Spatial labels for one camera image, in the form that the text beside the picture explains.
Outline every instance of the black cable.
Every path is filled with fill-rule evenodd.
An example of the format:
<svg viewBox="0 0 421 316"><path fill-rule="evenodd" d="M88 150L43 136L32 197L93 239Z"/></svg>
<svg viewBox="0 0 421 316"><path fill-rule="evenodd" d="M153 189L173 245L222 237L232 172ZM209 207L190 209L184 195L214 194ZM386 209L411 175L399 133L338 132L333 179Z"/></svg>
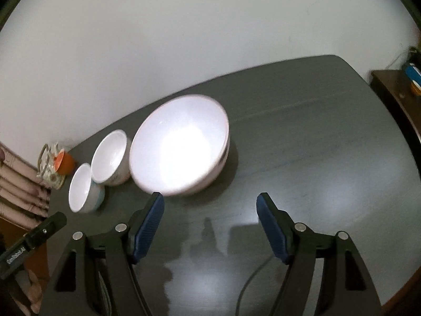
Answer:
<svg viewBox="0 0 421 316"><path fill-rule="evenodd" d="M272 260L274 256L271 255L269 258L267 258L258 268L254 270L254 272L250 275L250 277L245 282L243 288L241 289L241 292L239 293L237 305L235 306L235 316L239 316L239 307L241 304L241 300L243 299L244 292L246 291L247 287L250 285L251 281L254 277L269 263L269 261Z"/></svg>

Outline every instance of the curtain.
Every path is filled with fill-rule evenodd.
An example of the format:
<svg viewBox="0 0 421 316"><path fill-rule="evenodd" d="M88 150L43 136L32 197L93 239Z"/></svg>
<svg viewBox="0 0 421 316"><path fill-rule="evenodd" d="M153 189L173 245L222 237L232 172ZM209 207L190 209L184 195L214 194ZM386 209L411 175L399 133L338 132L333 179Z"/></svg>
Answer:
<svg viewBox="0 0 421 316"><path fill-rule="evenodd" d="M31 230L48 216L50 192L37 170L0 142L0 217Z"/></svg>

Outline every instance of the white bowl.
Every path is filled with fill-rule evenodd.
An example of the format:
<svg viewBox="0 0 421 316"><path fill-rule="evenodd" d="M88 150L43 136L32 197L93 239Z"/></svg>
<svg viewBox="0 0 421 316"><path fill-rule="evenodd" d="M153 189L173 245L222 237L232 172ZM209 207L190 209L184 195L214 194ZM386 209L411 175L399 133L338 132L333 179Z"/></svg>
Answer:
<svg viewBox="0 0 421 316"><path fill-rule="evenodd" d="M115 186L130 178L129 152L131 141L121 129L112 131L98 145L92 158L94 182Z"/></svg>
<svg viewBox="0 0 421 316"><path fill-rule="evenodd" d="M74 213L89 213L104 200L104 187L91 179L91 166L86 162L74 173L69 189L69 206Z"/></svg>
<svg viewBox="0 0 421 316"><path fill-rule="evenodd" d="M216 179L228 151L224 108L208 96L182 96L161 105L142 123L130 149L130 171L148 193L192 194Z"/></svg>

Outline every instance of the cup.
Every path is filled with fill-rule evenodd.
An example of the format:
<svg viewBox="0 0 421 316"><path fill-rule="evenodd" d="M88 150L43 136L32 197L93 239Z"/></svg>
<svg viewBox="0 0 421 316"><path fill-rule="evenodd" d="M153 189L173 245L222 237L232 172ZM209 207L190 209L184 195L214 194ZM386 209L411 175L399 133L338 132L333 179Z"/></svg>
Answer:
<svg viewBox="0 0 421 316"><path fill-rule="evenodd" d="M73 157L67 153L65 150L61 150L58 155L54 158L54 169L55 171L62 175L67 176L71 174L75 167L75 162Z"/></svg>

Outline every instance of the bowl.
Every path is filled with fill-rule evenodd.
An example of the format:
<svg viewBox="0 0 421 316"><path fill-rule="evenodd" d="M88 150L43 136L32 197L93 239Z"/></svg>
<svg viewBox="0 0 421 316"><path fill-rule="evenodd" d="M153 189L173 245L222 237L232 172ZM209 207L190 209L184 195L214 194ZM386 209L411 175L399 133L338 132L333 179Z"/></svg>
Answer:
<svg viewBox="0 0 421 316"><path fill-rule="evenodd" d="M130 171L144 191L190 195L221 172L229 151L224 108L203 95L166 102L146 118L130 149Z"/></svg>
<svg viewBox="0 0 421 316"><path fill-rule="evenodd" d="M98 145L92 157L94 182L115 186L130 178L129 152L131 141L121 129L112 131Z"/></svg>
<svg viewBox="0 0 421 316"><path fill-rule="evenodd" d="M104 186L91 179L92 169L86 162L74 173L69 189L69 206L74 213L89 213L104 200Z"/></svg>

